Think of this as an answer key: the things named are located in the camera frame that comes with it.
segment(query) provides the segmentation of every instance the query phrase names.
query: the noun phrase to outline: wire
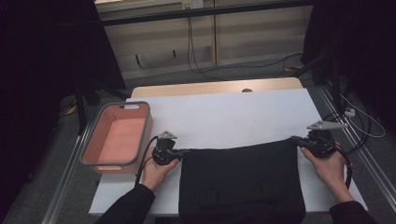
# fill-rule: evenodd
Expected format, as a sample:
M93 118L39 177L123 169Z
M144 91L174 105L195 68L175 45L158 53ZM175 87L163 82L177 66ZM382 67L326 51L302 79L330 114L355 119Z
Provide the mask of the wire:
M349 189L350 182L352 181L352 175L353 175L352 163L350 162L349 158L347 157L347 154L345 153L345 151L341 149L341 147L338 146L335 149L344 157L344 160L346 161L346 187Z
M285 61L287 59L289 59L291 57L294 57L294 56L297 56L297 55L303 55L302 53L295 53L295 54L291 54L289 56L286 56L285 58L283 58L283 59L281 59L279 61L276 61L274 63L268 63L268 64L263 64L263 65L251 65L251 66L248 66L248 65L233 65L233 66L225 66L225 67L215 67L215 68L211 68L211 69L207 69L207 70L203 71L201 68L199 68L199 66L198 66L198 64L196 62L196 59L195 59L194 44L193 44L193 40L192 40L192 24L191 24L191 18L190 17L188 17L188 23L189 23L189 47L188 47L188 51L187 51L187 62L188 62L189 68L190 68L190 70L192 72L202 74L204 77L219 79L219 80L222 80L222 81L228 81L227 79L223 79L223 78L220 78L220 77L208 76L206 73L212 72L212 71L215 71L215 70L220 70L220 69L228 69L228 68L262 68L262 67L271 66L271 65L274 65L274 64L277 64L277 63L283 63L282 71L278 75L275 76L275 77L279 77L284 72ZM194 63L195 63L195 67L196 67L196 69L198 71L194 70L191 67L191 64L190 64L190 49L192 51L192 57L193 57L193 60L194 60Z
M306 30L308 30L308 26L307 26L306 16L305 16L305 7L303 7L303 15L304 15L305 31L306 31Z
M370 115L368 115L368 114L364 113L363 111L361 111L360 109L358 109L356 106L354 106L352 103L350 103L350 102L348 101L348 99L347 99L346 97L344 97L343 95L341 95L341 97L343 97L344 100L347 101L353 108L355 108L355 109L357 109L358 111L360 111L363 115L367 116L367 118L373 120L373 121L382 129L382 132L383 132L383 133L382 133L381 135L372 135L372 134L370 134L370 133L367 133L366 131L364 131L364 130L362 130L361 128L359 128L359 127L352 121L352 119L349 118L349 121L351 122L351 124L352 124L353 126L355 126L356 129L358 129L358 130L361 131L362 133L365 133L365 134L369 135L370 137L374 137L374 138L380 138L380 137L385 136L385 134L386 134L387 132L385 131L385 128L384 128L378 121L376 121L376 120L373 119Z
M363 104L364 104L364 107L366 108L367 114L370 114L370 111L369 111L367 105L366 105L364 102L363 102ZM363 130L364 130L364 123L363 123L363 119L361 118L361 114L360 114L360 113L357 113L357 114L358 114L359 119L361 120L361 127L362 127ZM368 127L368 129L367 129L367 133L369 133L369 132L371 131L371 125L372 125L372 124L371 124L371 120L369 119L369 120L368 120L368 126L369 126L369 127ZM368 135L365 134L365 133L363 133L362 136L361 136L361 140L359 141L359 143L358 143L356 146L354 146L352 149L350 149L350 150L348 151L347 155L351 154L351 153L354 152L355 150L357 150L357 149L359 149L360 147L362 147L362 146L366 143L367 138L368 138Z
M336 112L332 112L332 113L330 113L330 114L324 116L321 120L326 120L329 116L334 116L334 118L327 120L327 121L330 121L330 122L335 121L336 119L341 118L341 115L340 115L340 114L337 114Z
M145 152L143 153L142 161L140 162L139 170L137 171L137 174L136 174L136 181L134 182L135 186L137 186L140 182L140 177L142 176L143 168L145 167L146 162L152 158L151 157L145 161L146 155L148 154L148 151L149 151L149 146L156 139L158 139L158 136L154 136L153 138L151 138L151 140L149 140L149 142L148 142L148 145L146 146Z
M214 79L218 79L218 80L221 80L221 81L228 81L228 80L223 79L223 78L220 78L220 77L210 77L210 76L208 76L207 74L205 74L205 72L201 71L201 69L198 67L198 64L197 64L196 59L195 59L194 43L193 43L193 40L192 40L192 24L191 24L191 18L188 17L188 18L187 18L187 21L188 21L188 23L189 23L189 48L188 48L188 51L187 51L187 63L189 64L190 70L191 70L192 72L194 72L194 73L202 74L204 77L214 78ZM195 71L194 69L192 69L192 67L191 67L191 65L190 65L190 46L191 46L191 51L192 51L192 57L193 57L193 59L194 59L195 66L196 66L196 68L197 68L198 71Z
M145 163L143 164L143 168L145 168L146 163L148 163L148 161L151 160L151 159L152 159L152 157L148 158L148 159L145 161Z
M76 104L76 96L73 97L73 99L70 101L70 103L67 103L67 105L62 107L60 111L64 111L64 110L66 110L66 108L70 108L75 104Z

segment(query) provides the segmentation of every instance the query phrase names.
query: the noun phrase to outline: white board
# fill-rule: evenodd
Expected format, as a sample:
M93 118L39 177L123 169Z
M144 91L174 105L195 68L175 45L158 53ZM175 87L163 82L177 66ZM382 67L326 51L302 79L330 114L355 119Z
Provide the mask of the white board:
M177 135L175 148L231 148L274 142L298 135L320 119L307 90L238 92L188 96L135 98L151 108L151 137L163 131ZM307 212L329 211L332 195L318 179L303 153L298 169ZM177 216L180 162L156 191L149 213ZM120 196L134 187L134 175L102 175L90 214L101 215ZM350 192L364 203L352 181Z

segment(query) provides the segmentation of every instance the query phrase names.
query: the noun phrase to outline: person's hand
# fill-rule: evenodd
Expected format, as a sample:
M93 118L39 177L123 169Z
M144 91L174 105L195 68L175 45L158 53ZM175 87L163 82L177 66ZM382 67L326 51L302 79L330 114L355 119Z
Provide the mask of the person's hand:
M154 192L165 180L168 172L175 168L177 164L178 159L171 161L167 165L159 165L152 158L149 159L144 167L142 184Z
M312 162L319 179L332 193L336 203L354 201L344 182L344 157L336 151L328 159L318 159L305 147L301 148L305 157Z

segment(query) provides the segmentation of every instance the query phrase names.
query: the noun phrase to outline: black cloth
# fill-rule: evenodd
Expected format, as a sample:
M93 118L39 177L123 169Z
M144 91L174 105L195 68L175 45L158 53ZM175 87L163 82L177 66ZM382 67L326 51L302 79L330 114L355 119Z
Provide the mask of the black cloth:
M339 74L396 131L396 104L389 104L396 98L396 7L390 6L390 0L315 1L301 61L307 64L333 48L333 55L312 69L315 84L327 83L336 57Z
M375 220L358 202L339 203L330 209L333 224L374 224Z
M304 198L291 140L231 149L193 149L183 159L184 223L301 223Z
M154 199L154 193L139 184L113 203L96 223L143 223Z

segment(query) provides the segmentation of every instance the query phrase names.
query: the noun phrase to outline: black cable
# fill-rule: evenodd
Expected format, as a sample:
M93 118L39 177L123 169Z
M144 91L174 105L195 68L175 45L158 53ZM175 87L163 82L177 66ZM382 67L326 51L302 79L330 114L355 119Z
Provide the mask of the black cable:
M251 65L251 66L248 66L248 65L235 65L235 66L227 66L227 67L215 67L215 68L211 68L211 69L207 69L207 70L203 71L203 70L201 70L201 68L198 67L198 64L197 64L196 59L195 59L194 45L193 45L193 40L192 40L191 18L188 18L188 24L189 24L189 46L188 46L188 51L187 51L187 62L188 62L189 68L190 68L190 70L192 72L202 74L204 77L219 79L219 80L222 80L222 81L228 81L227 79L223 79L223 78L220 78L220 77L208 76L206 73L207 72L211 72L211 71L215 71L215 70L220 70L220 69L227 69L227 68L262 68L262 67L274 65L274 64L277 64L277 63L283 63L282 71L277 76L275 76L275 77L279 77L281 74L283 74L284 62L287 59L289 59L291 57L294 57L294 56L297 56L297 55L303 55L302 53L295 53L295 54L291 54L289 56L286 56L282 60L276 61L274 63L263 64L263 65ZM190 65L190 49L192 51L192 57L194 59L195 66L196 66L198 71L195 71Z
M214 79L218 79L218 80L221 80L221 81L228 81L228 80L223 79L223 78L220 78L220 77L210 77L210 76L208 76L207 74L205 74L205 72L201 71L201 69L198 67L198 64L197 64L196 59L195 59L194 43L193 43L193 40L192 40L192 24L191 24L191 18L188 17L188 18L187 18L187 21L188 21L188 23L189 23L189 48L188 48L188 51L187 51L187 62L188 62L188 64L189 64L190 70L191 70L192 72L194 72L194 73L201 74L201 75L203 75L204 77L214 78ZM193 59L194 59L195 66L196 66L196 68L197 68L198 71L195 71L194 69L192 69L192 67L191 67L191 65L190 65L190 45L191 45L191 50L192 50L192 57L193 57Z
M140 177L142 176L142 173L143 173L143 168L145 168L145 165L147 162L147 161L145 162L145 158L146 158L146 155L148 154L149 146L156 139L158 139L158 136L154 136L153 138L151 138L151 140L149 140L149 142L148 142L148 145L146 146L145 152L143 153L142 161L140 162L139 170L137 171L137 174L136 174L136 181L134 182L135 186L137 186L139 184Z
M73 97L73 99L70 101L70 103L67 103L67 105L65 105L64 107L62 107L62 108L61 108L61 111L66 110L67 107L69 107L69 109L70 109L70 107L74 104L75 101L76 101L76 96Z
M348 98L348 95L350 94L351 91L352 91L352 89L350 87L350 84L349 83L346 84L344 93L341 93L341 96L342 96L341 98L343 98L343 100ZM343 108L347 109L347 101L346 100L344 100L344 102L343 102Z
M335 97L334 94L337 93L337 92L333 91L334 90L334 88L333 88L333 80L328 80L327 84L328 84L328 86L326 86L326 89L329 92L332 93L332 103L333 103L333 106L335 106L335 108L336 108L337 106L334 104L334 97ZM341 111L337 111L337 112L339 112L339 115L337 116L337 118L340 118L341 116L343 116L345 110L347 109L347 101L344 100L344 98L342 96L345 97L345 95L348 95L348 92L341 93L341 89L340 89L339 94L340 94L340 97L341 97L340 101L341 101L341 99L343 100L342 103L340 102L340 106L342 107L341 110L343 110L343 111L342 112Z
M340 119L342 117L342 114L338 114L337 116L335 116L333 119L329 120L330 122L333 122L337 119Z
M148 159L145 161L145 163L143 164L143 168L145 168L146 163L148 163L148 161L151 160L151 159L152 159L152 157L148 158Z
M304 15L304 23L305 23L305 31L308 29L308 22L306 22L306 16L305 16L305 7L303 7L303 15Z
M350 162L349 158L347 157L347 154L343 150L341 150L338 147L336 147L335 149L344 157L344 160L346 161L346 187L349 189L353 175L352 163Z
M362 101L362 103L363 103L363 105L364 105L364 107L365 107L365 109L366 109L367 115L370 116L370 111L369 111L369 109L368 109L368 107L367 107L367 104L364 103L364 101ZM362 120L362 118L361 118L359 112L357 112L357 115L358 115L358 117L359 117L360 120L361 120L361 126L362 126L362 129L364 130L364 123L363 123L363 120ZM353 153L354 151L356 151L357 149L359 149L360 147L362 147L362 146L366 143L366 141L367 141L367 139L368 139L368 137L369 137L369 135L368 135L367 133L370 133L371 128L372 128L372 122L371 122L370 119L368 119L368 128L367 128L367 132L365 131L364 133L362 133L361 140L359 141L359 143L358 143L356 146L354 146L352 149L350 149L350 150L346 153L347 155Z
M332 112L332 113L330 113L330 114L328 114L328 115L326 115L326 116L324 116L323 118L321 118L321 120L326 120L329 116L331 116L331 115L336 115L336 113L335 112Z

